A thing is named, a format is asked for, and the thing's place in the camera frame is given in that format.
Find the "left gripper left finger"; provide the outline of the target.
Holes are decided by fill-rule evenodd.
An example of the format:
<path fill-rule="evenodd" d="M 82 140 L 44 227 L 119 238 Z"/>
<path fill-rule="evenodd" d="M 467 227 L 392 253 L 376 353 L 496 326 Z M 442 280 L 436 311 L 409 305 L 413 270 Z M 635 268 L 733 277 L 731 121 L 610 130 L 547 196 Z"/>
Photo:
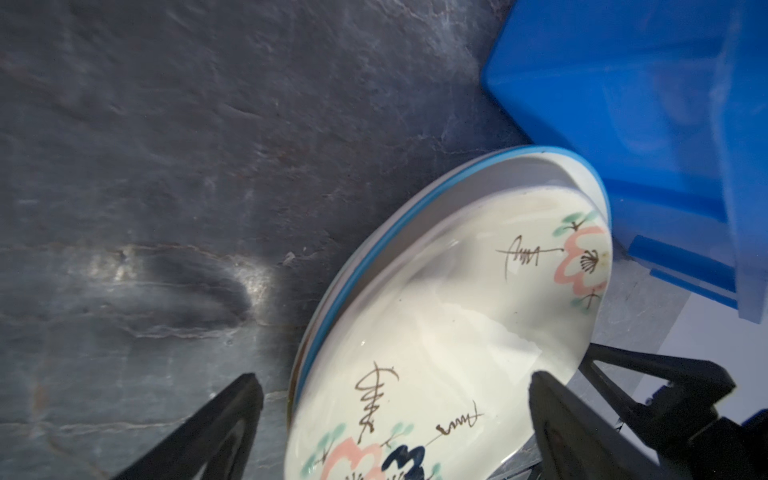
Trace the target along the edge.
<path fill-rule="evenodd" d="M 118 479 L 240 479 L 254 444 L 264 393 L 240 375 Z"/>

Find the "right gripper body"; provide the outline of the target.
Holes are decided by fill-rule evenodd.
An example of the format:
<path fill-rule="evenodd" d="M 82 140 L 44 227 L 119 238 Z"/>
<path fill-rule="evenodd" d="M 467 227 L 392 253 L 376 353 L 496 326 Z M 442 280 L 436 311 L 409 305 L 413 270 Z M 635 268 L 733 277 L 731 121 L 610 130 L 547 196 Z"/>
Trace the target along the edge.
<path fill-rule="evenodd" d="M 668 384 L 638 406 L 637 436 L 684 479 L 765 479 L 767 410 L 737 423 L 715 404 L 730 391 Z"/>

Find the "floral cream plate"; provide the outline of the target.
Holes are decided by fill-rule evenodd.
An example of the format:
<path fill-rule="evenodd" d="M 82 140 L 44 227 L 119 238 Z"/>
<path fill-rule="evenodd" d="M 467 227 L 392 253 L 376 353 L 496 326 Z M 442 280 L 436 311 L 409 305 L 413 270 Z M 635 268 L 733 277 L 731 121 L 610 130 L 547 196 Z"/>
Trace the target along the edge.
<path fill-rule="evenodd" d="M 611 262 L 607 220 L 574 188 L 513 190 L 451 214 L 323 341 L 285 477 L 489 477 L 532 436 L 532 375 L 574 375 Z"/>

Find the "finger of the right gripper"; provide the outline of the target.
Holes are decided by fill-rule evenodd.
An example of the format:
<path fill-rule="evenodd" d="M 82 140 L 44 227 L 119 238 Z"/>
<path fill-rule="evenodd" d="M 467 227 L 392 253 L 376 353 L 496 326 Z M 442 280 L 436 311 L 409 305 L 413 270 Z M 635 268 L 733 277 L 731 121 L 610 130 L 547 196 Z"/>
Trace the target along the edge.
<path fill-rule="evenodd" d="M 622 390 L 601 363 L 665 380 L 647 404 Z M 685 444 L 718 419 L 715 404 L 736 387 L 728 372 L 705 360 L 622 350 L 592 343 L 579 371 L 645 444 Z"/>

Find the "watermelon pattern plate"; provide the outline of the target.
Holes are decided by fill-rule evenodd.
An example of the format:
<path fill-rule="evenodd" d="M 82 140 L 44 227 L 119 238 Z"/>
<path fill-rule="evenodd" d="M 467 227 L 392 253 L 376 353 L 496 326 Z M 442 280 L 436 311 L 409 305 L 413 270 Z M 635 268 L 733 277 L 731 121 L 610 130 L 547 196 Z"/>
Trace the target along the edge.
<path fill-rule="evenodd" d="M 541 183 L 580 189 L 613 225 L 610 201 L 597 170 L 561 147 L 532 145 L 472 159 L 433 181 L 396 210 L 352 253 L 331 281 L 303 334 L 289 382 L 287 422 L 298 407 L 309 371 L 334 324 L 385 267 L 449 214 L 485 196 Z"/>

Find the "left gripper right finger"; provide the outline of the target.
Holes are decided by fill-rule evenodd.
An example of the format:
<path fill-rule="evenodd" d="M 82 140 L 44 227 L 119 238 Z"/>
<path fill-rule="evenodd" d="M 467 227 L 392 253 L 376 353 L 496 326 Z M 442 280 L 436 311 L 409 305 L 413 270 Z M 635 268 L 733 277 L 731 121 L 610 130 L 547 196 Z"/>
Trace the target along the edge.
<path fill-rule="evenodd" d="M 670 479 L 551 374 L 532 375 L 529 408 L 543 479 Z"/>

